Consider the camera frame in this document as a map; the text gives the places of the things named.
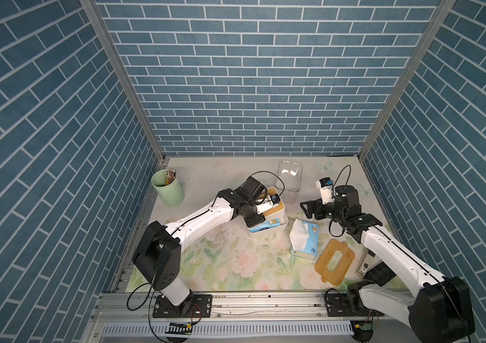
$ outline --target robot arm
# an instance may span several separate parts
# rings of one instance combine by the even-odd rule
[[[178,276],[180,256],[192,242],[212,228],[242,216],[251,228],[264,221],[264,213],[281,202],[277,194],[253,177],[237,189],[218,192],[212,202],[176,222],[148,225],[133,255],[133,263],[154,290],[160,291],[181,314],[192,305],[192,292]]]
[[[334,187],[329,178],[316,185],[322,198],[315,204],[307,203],[307,217],[313,213],[317,219],[319,214],[340,223],[392,271],[384,280],[367,273],[363,281],[349,285],[348,306],[352,311],[368,308],[388,314],[410,326],[422,342],[453,342],[474,332],[470,291],[461,279],[446,278],[395,239],[378,219],[362,213],[358,192],[352,186]],[[412,298],[377,284],[384,285],[394,274],[411,291]]]

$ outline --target brick wallpaper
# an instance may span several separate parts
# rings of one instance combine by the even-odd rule
[[[438,0],[98,0],[167,156],[355,155]]]
[[[402,240],[471,287],[486,342],[486,0],[458,0],[365,166]]]
[[[78,0],[0,0],[0,342],[81,338],[155,164]]]

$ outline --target tissue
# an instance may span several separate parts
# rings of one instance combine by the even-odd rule
[[[308,237],[310,237],[310,234],[308,233],[308,223],[304,224],[302,220],[296,219],[288,237],[291,239],[292,248],[294,250],[304,250],[306,241],[308,241]]]
[[[292,244],[291,254],[313,260],[317,256],[318,231],[318,225],[296,219],[288,235]]]

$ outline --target black cable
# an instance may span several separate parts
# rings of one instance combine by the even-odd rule
[[[361,317],[361,314],[359,313],[356,313],[356,312],[353,312],[352,310],[349,309],[348,307],[348,298],[344,298],[344,296],[342,295],[341,292],[339,292],[336,288],[329,288],[327,291],[325,291],[325,294],[323,294],[323,300],[325,301],[325,304],[332,304],[332,303],[329,303],[327,301],[327,294],[329,294],[330,291],[335,291],[338,293],[338,295],[340,295],[340,300],[344,302],[344,306],[346,307],[346,309],[348,310],[348,312],[356,315],[356,316],[359,316]]]
[[[136,307],[136,308],[130,308],[130,307],[129,307],[129,300],[130,300],[130,297],[132,297],[132,296],[133,296],[133,294],[134,294],[134,293],[135,293],[135,292],[136,292],[136,291],[137,291],[137,290],[138,290],[140,287],[145,286],[145,285],[150,285],[150,283],[149,283],[149,282],[143,283],[142,285],[140,285],[140,286],[136,287],[136,288],[134,289],[134,291],[130,292],[129,298],[127,298],[127,309],[128,309],[129,311],[136,311],[136,310],[138,310],[140,307],[144,306],[144,304],[146,304],[146,300],[148,300],[148,297],[150,296],[150,292],[151,292],[151,285],[150,285],[150,290],[148,291],[148,294],[146,295],[146,298],[144,299],[144,301],[142,302],[142,304],[140,304],[140,305],[139,305],[138,307]]]
[[[283,182],[283,180],[281,180],[281,178],[279,176],[277,176],[277,174],[274,174],[274,173],[267,171],[267,170],[260,170],[260,171],[254,172],[253,174],[251,174],[249,176],[253,176],[254,174],[258,174],[258,173],[270,173],[270,174],[274,175],[279,181],[281,181],[281,184],[283,185],[283,189],[281,190],[281,193],[279,193],[279,196],[281,197],[281,195],[285,191],[285,183]]]
[[[180,230],[180,228],[181,228],[181,227],[183,227],[183,226],[184,226],[184,225],[185,225],[187,222],[192,221],[192,220],[194,220],[195,218],[198,218],[198,217],[200,217],[200,216],[204,215],[205,213],[209,213],[209,209],[207,209],[205,212],[203,212],[203,213],[201,213],[201,214],[198,214],[197,216],[194,216],[194,217],[192,217],[192,218],[188,219],[187,221],[185,221],[184,223],[182,223],[182,225],[180,225],[179,227],[177,227],[177,228],[176,228],[176,230],[174,230],[174,231],[171,233],[171,236],[172,236],[172,235],[173,235],[173,234],[174,234],[176,231]]]
[[[150,321],[150,307],[151,307],[151,301],[154,299],[154,295],[155,295],[155,290],[153,292],[153,294],[151,295],[151,298],[150,298],[150,304],[148,305],[148,326],[150,326],[150,331],[151,333],[154,334],[155,338],[159,339],[160,341],[162,341],[163,343],[172,343],[171,341],[169,341],[169,339],[167,338],[166,341],[160,339],[159,337],[157,337],[157,335],[155,334],[154,330],[151,328],[151,321]]]
[[[329,222],[329,233],[331,234],[331,236],[333,236],[333,237],[335,237],[335,238],[337,238],[337,237],[342,237],[342,235],[344,234],[344,232],[345,232],[346,230],[344,230],[344,228],[342,228],[342,232],[341,232],[341,233],[340,233],[338,236],[335,236],[335,235],[333,235],[333,234],[332,234],[332,232],[331,232],[331,224],[332,224],[332,223],[334,223],[334,220],[331,220],[331,221]]]
[[[346,183],[344,184],[344,191],[346,190],[346,186],[348,185],[348,181],[349,181],[349,176],[352,174],[352,166],[350,166],[350,165],[347,165],[346,167],[342,168],[340,173],[338,173],[338,176],[336,177],[335,182],[332,183],[332,187],[331,187],[331,197],[332,198],[335,197],[335,185],[336,185],[336,182],[338,181],[338,178],[340,178],[340,175],[342,174],[344,169],[346,169],[348,167],[349,167],[348,178],[346,179]]]

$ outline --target floral tablecloth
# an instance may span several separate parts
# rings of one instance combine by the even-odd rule
[[[267,157],[254,157],[253,160],[262,158]],[[243,157],[233,157],[228,160],[235,160],[235,162],[228,161],[229,163],[223,163],[227,172],[224,173],[224,175],[226,175],[225,178],[235,179],[234,181],[228,181],[227,187],[233,188],[234,182],[235,185],[240,184],[241,181],[245,179],[246,175],[257,170],[256,167],[252,166],[254,165],[254,163],[252,163],[245,168],[248,171],[241,171],[240,165],[241,162],[243,162],[241,161],[243,159]],[[353,185],[358,190],[359,200],[363,211],[373,214],[382,221],[386,227],[388,227],[386,219],[380,210],[380,206],[378,205],[357,159],[354,157],[308,157],[309,161],[306,159],[306,157],[290,159],[291,161],[303,164],[304,174],[302,177],[301,191],[299,192],[296,201],[293,204],[286,204],[289,223],[284,232],[274,233],[268,237],[249,238],[245,229],[245,224],[239,217],[212,229],[182,253],[180,275],[192,290],[318,290],[333,287],[329,282],[324,283],[321,281],[321,276],[314,270],[315,260],[309,260],[290,254],[291,242],[288,234],[295,218],[318,224],[318,255],[321,254],[322,247],[332,239],[328,229],[329,220],[315,221],[307,219],[303,211],[300,209],[299,204],[303,201],[317,199],[319,197],[319,191],[315,188],[315,181],[326,176],[331,177],[331,179],[336,178],[336,175],[338,175],[342,167],[348,163],[353,167],[349,184]],[[175,168],[177,172],[180,173],[180,170],[183,169],[182,164],[184,164],[184,161],[181,160],[185,159],[171,159],[169,167]],[[273,166],[266,170],[275,172],[279,161],[281,161],[281,159],[275,160],[275,163],[270,163],[273,164]],[[193,159],[193,161],[185,161],[185,163],[192,162],[195,163],[195,159]],[[229,172],[231,169],[233,169],[233,173],[230,177]],[[222,174],[216,173],[214,169],[211,173],[214,175]],[[265,178],[265,180],[260,179],[260,177],[257,178],[264,182],[266,186],[271,186],[267,184],[267,178]],[[219,180],[216,180],[214,183],[222,184]],[[188,196],[192,196],[192,189],[186,190],[186,198]],[[162,203],[160,200],[157,200],[154,213],[156,212],[158,204],[161,207]],[[167,209],[168,208],[162,208],[162,211],[158,213],[161,213],[164,216],[164,211]],[[174,221],[176,219],[177,218],[174,217],[170,220],[166,219],[164,222]],[[156,220],[154,219],[154,214],[152,214],[151,221],[153,220]],[[338,224],[333,223],[331,230],[333,233],[338,233],[340,232],[341,227]],[[358,244],[348,234],[344,234],[337,239],[341,242],[346,241],[356,255],[342,284],[336,287],[345,289],[347,288],[347,285],[360,279],[355,274],[355,270],[365,248],[363,245]],[[338,263],[338,259],[340,259],[340,253],[335,255],[329,263],[328,268],[330,270],[334,270]],[[137,286],[145,282],[146,280],[143,278],[142,274],[134,268],[129,285],[127,286],[127,292],[132,292]],[[398,278],[395,278],[387,284],[386,287],[404,288],[404,285]],[[142,287],[139,291],[147,292],[147,289],[146,287]]]

